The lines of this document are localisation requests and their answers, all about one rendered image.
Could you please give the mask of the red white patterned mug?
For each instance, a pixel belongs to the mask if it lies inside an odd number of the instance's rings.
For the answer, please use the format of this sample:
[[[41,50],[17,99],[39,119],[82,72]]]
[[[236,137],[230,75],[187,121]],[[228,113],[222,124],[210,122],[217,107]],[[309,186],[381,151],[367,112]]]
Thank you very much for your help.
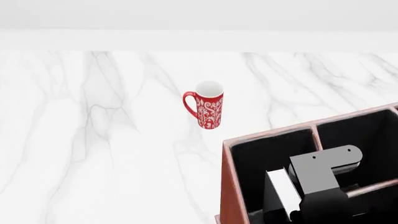
[[[221,124],[224,89],[222,85],[213,81],[204,81],[197,85],[195,91],[188,91],[182,96],[186,110],[197,119],[201,128],[215,129]],[[196,111],[191,109],[186,97],[195,100]]]

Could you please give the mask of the brown caddy with black interior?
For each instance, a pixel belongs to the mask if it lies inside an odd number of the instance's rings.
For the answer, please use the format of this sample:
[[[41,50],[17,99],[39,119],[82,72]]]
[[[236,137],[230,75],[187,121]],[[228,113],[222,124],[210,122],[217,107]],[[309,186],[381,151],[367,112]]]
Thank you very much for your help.
[[[304,193],[290,157],[354,145],[360,165],[336,175],[349,198],[348,222],[291,222],[263,212],[266,171],[285,169]],[[398,224],[398,102],[223,141],[219,224]]]

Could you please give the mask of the dark ribbed right gripper finger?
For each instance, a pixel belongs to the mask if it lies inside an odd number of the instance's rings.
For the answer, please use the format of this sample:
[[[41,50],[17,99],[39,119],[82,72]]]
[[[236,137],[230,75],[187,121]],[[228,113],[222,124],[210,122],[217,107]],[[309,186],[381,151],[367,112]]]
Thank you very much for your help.
[[[351,172],[354,169],[356,169],[360,165],[360,162],[356,164],[348,164],[346,166],[340,166],[340,167],[333,167],[331,170],[334,175],[339,175],[347,172]]]

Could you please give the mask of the grey l-shaped right gripper finger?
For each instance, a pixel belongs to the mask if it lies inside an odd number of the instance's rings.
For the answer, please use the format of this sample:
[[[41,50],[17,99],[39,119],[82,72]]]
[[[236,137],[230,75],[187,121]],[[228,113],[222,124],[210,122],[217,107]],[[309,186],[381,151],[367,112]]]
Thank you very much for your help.
[[[289,173],[293,173],[302,192],[312,194],[339,188],[333,167],[361,162],[363,153],[354,145],[345,145],[290,157]]]

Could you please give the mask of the black book with white pages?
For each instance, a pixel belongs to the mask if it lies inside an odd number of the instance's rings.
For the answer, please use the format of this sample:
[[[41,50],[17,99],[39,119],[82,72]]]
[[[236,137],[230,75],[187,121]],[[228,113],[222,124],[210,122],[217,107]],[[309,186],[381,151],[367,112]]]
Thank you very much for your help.
[[[282,210],[290,215],[299,211],[301,197],[285,169],[266,171],[264,179],[263,212]]]

